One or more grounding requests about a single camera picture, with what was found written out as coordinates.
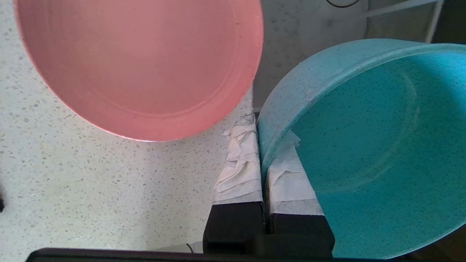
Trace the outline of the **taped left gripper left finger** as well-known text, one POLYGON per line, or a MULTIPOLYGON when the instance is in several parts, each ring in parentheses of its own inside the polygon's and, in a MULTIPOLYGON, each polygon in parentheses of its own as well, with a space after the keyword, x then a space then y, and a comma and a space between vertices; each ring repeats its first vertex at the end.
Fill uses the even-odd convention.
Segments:
POLYGON ((248 242, 265 234, 255 115, 241 116, 226 134, 228 152, 203 235, 205 254, 241 254, 248 242))

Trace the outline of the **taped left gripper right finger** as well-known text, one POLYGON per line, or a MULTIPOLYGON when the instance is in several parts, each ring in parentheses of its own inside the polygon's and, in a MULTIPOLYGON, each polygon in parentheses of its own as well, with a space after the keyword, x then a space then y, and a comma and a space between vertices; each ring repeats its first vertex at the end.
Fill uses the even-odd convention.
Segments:
POLYGON ((335 237, 297 154, 300 139, 289 131, 267 171, 266 234, 255 239, 262 257, 331 257, 335 237))

